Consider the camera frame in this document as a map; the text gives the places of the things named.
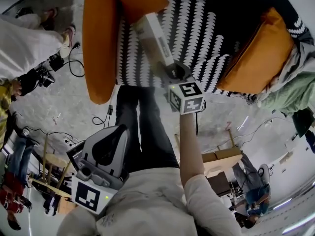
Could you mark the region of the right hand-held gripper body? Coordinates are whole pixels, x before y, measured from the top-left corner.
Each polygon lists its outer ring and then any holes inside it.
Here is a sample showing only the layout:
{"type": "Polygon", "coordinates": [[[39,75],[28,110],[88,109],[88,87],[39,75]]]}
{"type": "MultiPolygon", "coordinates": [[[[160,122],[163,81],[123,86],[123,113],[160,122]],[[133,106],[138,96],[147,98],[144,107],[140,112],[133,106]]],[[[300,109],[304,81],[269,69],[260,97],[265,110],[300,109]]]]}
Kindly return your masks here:
{"type": "Polygon", "coordinates": [[[193,76],[182,80],[169,79],[167,97],[172,111],[181,115],[200,112],[204,103],[204,90],[193,76]]]}

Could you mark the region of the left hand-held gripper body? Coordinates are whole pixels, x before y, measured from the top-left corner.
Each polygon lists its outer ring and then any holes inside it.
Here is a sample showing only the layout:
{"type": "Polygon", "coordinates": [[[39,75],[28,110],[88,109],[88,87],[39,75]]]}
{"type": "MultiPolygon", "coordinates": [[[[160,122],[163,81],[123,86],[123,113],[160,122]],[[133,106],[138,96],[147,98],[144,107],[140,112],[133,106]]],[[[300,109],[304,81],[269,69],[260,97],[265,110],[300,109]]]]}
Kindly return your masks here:
{"type": "Polygon", "coordinates": [[[77,174],[72,177],[71,198],[93,214],[101,214],[129,178],[126,170],[119,177],[80,159],[77,174]]]}

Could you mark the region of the green bordered book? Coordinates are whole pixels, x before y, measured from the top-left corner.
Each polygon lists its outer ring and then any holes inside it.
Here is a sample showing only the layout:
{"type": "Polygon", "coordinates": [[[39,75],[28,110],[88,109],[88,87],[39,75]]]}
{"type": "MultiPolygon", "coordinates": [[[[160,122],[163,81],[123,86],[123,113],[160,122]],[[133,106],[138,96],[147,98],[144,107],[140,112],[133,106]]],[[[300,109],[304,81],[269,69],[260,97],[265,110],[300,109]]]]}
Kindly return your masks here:
{"type": "Polygon", "coordinates": [[[156,13],[149,13],[133,24],[152,67],[173,68],[174,59],[156,13]]]}

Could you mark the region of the orange sofa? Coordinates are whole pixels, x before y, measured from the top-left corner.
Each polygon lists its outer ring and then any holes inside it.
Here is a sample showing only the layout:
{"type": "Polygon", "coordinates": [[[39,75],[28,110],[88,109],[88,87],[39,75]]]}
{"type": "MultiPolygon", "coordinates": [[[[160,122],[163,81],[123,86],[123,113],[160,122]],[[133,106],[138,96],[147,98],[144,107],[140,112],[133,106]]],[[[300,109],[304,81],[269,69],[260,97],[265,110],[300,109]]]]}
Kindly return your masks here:
{"type": "Polygon", "coordinates": [[[106,103],[115,84],[162,87],[120,0],[84,0],[83,61],[89,97],[106,103]]]}

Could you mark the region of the person's right forearm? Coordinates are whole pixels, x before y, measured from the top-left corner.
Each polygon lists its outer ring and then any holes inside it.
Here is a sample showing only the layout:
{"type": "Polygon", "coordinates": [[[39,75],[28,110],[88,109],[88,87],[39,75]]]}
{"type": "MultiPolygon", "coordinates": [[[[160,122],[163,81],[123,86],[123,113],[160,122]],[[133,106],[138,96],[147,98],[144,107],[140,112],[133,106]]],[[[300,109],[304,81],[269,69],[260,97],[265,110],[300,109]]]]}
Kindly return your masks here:
{"type": "Polygon", "coordinates": [[[197,175],[204,175],[193,114],[180,115],[180,178],[183,188],[197,175]]]}

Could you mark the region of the person's black trousers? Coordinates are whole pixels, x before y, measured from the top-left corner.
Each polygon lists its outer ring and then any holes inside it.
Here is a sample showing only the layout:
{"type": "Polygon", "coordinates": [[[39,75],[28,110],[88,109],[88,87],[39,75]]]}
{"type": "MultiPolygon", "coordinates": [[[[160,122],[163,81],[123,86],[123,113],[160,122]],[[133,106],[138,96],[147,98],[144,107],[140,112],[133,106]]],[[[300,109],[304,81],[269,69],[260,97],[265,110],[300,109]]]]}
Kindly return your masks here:
{"type": "Polygon", "coordinates": [[[125,155],[128,173],[154,168],[179,168],[172,144],[160,119],[154,88],[120,86],[116,103],[116,125],[129,130],[125,155]]]}

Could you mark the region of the wooden chair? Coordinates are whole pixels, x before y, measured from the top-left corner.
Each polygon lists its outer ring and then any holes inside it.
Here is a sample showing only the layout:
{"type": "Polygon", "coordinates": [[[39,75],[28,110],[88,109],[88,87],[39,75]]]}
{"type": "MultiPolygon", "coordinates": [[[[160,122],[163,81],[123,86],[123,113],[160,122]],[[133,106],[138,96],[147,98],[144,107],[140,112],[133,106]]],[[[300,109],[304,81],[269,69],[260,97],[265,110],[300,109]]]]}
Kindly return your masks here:
{"type": "Polygon", "coordinates": [[[44,152],[43,152],[43,164],[42,164],[42,174],[39,179],[35,179],[29,176],[28,180],[31,184],[36,183],[36,186],[43,186],[49,195],[44,202],[44,214],[47,216],[54,216],[57,214],[59,202],[64,198],[66,201],[71,200],[71,195],[67,192],[61,190],[63,180],[69,170],[71,162],[66,162],[61,157],[55,155],[54,153],[47,153],[48,146],[48,134],[45,137],[44,142],[44,152]],[[58,179],[57,185],[51,185],[52,179],[52,169],[53,167],[61,168],[62,174],[58,179]]]}

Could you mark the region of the person's white shirt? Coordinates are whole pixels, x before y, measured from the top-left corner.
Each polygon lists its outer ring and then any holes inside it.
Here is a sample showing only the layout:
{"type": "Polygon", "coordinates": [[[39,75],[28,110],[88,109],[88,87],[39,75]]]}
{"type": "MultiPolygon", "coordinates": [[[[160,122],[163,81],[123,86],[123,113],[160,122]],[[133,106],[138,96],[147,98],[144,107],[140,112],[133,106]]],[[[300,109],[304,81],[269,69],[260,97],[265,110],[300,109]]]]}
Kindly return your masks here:
{"type": "Polygon", "coordinates": [[[177,168],[131,173],[101,218],[82,207],[57,236],[243,236],[233,214],[203,175],[181,184],[177,168]]]}

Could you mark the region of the light wooden side table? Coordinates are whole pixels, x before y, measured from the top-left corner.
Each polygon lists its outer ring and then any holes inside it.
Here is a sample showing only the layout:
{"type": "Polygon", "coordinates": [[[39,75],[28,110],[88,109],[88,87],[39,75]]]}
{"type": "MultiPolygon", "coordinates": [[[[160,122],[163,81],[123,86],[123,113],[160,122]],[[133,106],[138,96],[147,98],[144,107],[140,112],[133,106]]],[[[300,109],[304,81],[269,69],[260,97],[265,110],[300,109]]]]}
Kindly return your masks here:
{"type": "Polygon", "coordinates": [[[231,130],[228,129],[231,148],[220,149],[217,146],[216,151],[202,154],[204,175],[207,178],[217,176],[219,173],[232,168],[243,157],[241,150],[235,145],[231,130]]]}

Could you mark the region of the large orange cushion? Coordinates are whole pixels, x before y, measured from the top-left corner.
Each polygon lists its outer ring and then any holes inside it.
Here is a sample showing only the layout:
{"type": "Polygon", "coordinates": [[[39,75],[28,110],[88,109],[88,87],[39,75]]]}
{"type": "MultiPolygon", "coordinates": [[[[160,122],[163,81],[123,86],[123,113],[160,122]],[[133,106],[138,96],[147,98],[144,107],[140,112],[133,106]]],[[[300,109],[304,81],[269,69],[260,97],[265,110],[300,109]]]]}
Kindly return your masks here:
{"type": "Polygon", "coordinates": [[[282,16],[271,7],[218,81],[217,88],[259,94],[282,70],[294,41],[282,16]]]}

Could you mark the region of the grey cloth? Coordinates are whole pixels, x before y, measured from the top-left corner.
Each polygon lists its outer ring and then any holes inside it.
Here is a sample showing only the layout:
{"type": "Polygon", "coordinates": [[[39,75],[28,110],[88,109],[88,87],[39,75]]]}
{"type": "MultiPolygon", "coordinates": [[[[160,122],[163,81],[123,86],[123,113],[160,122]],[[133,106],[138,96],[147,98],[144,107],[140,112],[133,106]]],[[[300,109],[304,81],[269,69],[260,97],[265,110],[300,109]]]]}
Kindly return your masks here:
{"type": "Polygon", "coordinates": [[[257,95],[256,102],[262,104],[271,93],[277,92],[298,75],[310,73],[315,75],[315,44],[309,31],[297,38],[292,51],[281,72],[276,75],[263,91],[257,95]]]}

